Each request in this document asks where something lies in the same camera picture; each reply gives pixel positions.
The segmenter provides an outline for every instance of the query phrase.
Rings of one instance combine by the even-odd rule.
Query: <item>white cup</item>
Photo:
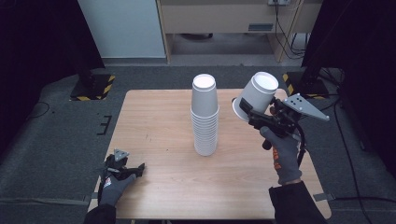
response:
[[[208,74],[196,76],[192,82],[191,111],[198,117],[207,118],[218,109],[216,80]]]
[[[253,106],[253,109],[264,112],[274,98],[279,83],[276,78],[266,72],[256,73],[241,94],[233,100],[233,112],[238,118],[248,121],[248,115],[239,107],[242,98]]]

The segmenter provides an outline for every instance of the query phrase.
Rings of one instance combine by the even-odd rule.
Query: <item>gray glove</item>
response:
[[[110,204],[115,206],[122,193],[129,184],[136,180],[136,175],[130,175],[124,180],[118,180],[114,175],[110,175],[105,182],[102,191],[102,199],[99,205]]]
[[[291,136],[279,138],[268,127],[260,128],[260,134],[273,145],[274,167],[279,176],[278,183],[284,185],[299,179],[302,172],[297,163],[298,141]]]

